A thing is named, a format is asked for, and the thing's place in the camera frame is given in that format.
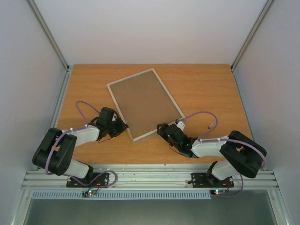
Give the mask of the turquoise picture frame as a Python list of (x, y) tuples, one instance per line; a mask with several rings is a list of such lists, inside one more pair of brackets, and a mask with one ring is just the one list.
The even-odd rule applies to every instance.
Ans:
[(106, 86), (132, 143), (155, 134), (159, 124), (185, 117), (154, 68)]

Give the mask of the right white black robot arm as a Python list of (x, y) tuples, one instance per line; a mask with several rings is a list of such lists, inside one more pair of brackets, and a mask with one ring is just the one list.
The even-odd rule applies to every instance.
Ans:
[(190, 183), (195, 188), (232, 188), (235, 175), (253, 179), (266, 164), (267, 151), (239, 131), (221, 138), (202, 139), (188, 137), (183, 129), (182, 122), (164, 123), (157, 126), (157, 134), (186, 158), (224, 157), (213, 162), (207, 172), (191, 174)]

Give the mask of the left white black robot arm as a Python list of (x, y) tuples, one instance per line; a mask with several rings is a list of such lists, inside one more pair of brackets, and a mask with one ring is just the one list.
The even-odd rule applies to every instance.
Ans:
[(99, 142), (109, 136), (114, 138), (128, 129), (118, 113), (104, 107), (99, 116), (83, 127), (60, 130), (51, 128), (45, 134), (33, 155), (32, 163), (45, 169), (47, 175), (68, 176), (84, 187), (92, 185), (97, 176), (92, 166), (73, 159), (76, 147)]

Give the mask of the left circuit board with LEDs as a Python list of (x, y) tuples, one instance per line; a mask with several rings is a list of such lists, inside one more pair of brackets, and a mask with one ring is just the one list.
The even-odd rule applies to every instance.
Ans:
[(97, 194), (97, 190), (82, 191), (82, 197), (91, 197)]

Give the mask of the circuit board with leds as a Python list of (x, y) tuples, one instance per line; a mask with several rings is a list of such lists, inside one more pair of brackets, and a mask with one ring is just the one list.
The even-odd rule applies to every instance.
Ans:
[(82, 191), (82, 197), (91, 197), (97, 194), (97, 190)]
[(228, 192), (228, 190), (215, 189), (215, 190), (211, 190), (210, 194), (211, 195), (225, 195), (227, 192)]

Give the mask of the right circuit board with LEDs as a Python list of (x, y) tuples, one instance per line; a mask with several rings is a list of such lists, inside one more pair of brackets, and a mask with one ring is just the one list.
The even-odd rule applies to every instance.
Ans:
[(215, 189), (215, 190), (211, 190), (210, 194), (211, 195), (225, 195), (227, 192), (228, 192), (228, 190)]

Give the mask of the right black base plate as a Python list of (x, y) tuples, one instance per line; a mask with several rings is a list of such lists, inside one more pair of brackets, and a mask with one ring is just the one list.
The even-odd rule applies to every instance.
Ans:
[(191, 173), (191, 184), (194, 188), (233, 188), (234, 182), (232, 177), (225, 180), (219, 180), (213, 175), (203, 172)]

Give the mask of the left aluminium corner post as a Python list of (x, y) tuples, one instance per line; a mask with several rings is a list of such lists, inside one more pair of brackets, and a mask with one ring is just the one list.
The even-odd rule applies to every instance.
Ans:
[(65, 60), (65, 57), (63, 56), (59, 46), (57, 45), (44, 17), (42, 16), (40, 10), (38, 9), (38, 6), (36, 4), (36, 2), (34, 0), (26, 0), (26, 2), (28, 3), (30, 9), (32, 10), (35, 18), (37, 19), (37, 22), (40, 24), (43, 32), (45, 33), (47, 39), (49, 40), (52, 48), (54, 49), (54, 51), (56, 52), (56, 55), (58, 56), (61, 64), (63, 65), (65, 71), (67, 72), (69, 69), (69, 65), (67, 63), (67, 61)]

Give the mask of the aluminium corner post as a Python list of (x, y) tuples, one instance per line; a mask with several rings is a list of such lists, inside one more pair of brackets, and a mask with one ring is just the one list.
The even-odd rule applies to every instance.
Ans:
[(238, 66), (240, 60), (242, 59), (244, 53), (246, 52), (248, 46), (252, 42), (253, 38), (255, 37), (257, 31), (259, 30), (261, 24), (263, 23), (265, 17), (267, 16), (268, 12), (270, 11), (272, 5), (274, 4), (275, 0), (266, 0), (260, 13), (258, 14), (254, 24), (252, 25), (245, 41), (243, 42), (237, 56), (235, 57), (233, 63), (231, 64), (231, 71), (234, 73), (236, 67)]
[(52, 48), (54, 49), (54, 51), (56, 52), (56, 55), (58, 56), (61, 64), (63, 65), (65, 71), (67, 72), (69, 69), (69, 65), (67, 63), (67, 61), (65, 60), (65, 57), (63, 56), (59, 46), (57, 45), (44, 17), (42, 16), (40, 10), (38, 9), (38, 6), (36, 4), (36, 2), (34, 0), (26, 0), (26, 2), (28, 3), (30, 9), (32, 10), (35, 18), (37, 19), (37, 22), (40, 24), (43, 32), (45, 33), (47, 39), (49, 40)]

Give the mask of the right aluminium corner post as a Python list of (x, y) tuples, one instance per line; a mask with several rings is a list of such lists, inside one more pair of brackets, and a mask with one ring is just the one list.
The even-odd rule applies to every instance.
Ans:
[(234, 73), (236, 67), (238, 66), (240, 60), (242, 59), (244, 53), (246, 52), (248, 46), (252, 42), (253, 38), (255, 37), (257, 31), (259, 30), (261, 24), (263, 23), (265, 17), (267, 16), (268, 12), (270, 11), (272, 5), (274, 4), (275, 0), (266, 0), (260, 13), (258, 14), (254, 24), (252, 25), (245, 41), (243, 42), (237, 56), (235, 57), (233, 63), (231, 64), (231, 71)]

